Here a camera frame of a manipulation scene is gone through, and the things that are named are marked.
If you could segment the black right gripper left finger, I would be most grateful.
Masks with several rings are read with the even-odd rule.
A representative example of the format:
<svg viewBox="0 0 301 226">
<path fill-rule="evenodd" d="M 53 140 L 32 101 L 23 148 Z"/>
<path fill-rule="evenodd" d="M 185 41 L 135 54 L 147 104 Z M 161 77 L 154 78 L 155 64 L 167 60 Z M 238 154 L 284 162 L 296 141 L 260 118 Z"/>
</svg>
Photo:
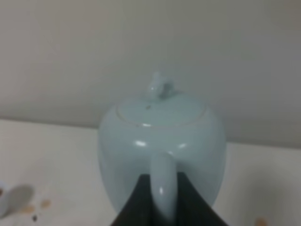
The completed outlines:
<svg viewBox="0 0 301 226">
<path fill-rule="evenodd" d="M 112 226 L 161 226 L 151 195 L 150 175 L 142 174 Z"/>
</svg>

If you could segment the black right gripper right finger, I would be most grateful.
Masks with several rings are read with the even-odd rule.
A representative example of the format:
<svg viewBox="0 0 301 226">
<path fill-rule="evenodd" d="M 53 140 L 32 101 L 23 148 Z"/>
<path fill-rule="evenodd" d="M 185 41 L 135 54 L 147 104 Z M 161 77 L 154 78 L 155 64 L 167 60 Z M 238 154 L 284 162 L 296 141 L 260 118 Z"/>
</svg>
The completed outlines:
<svg viewBox="0 0 301 226">
<path fill-rule="evenodd" d="M 227 226 L 228 224 L 212 209 L 197 192 L 185 173 L 177 173 L 178 226 Z"/>
</svg>

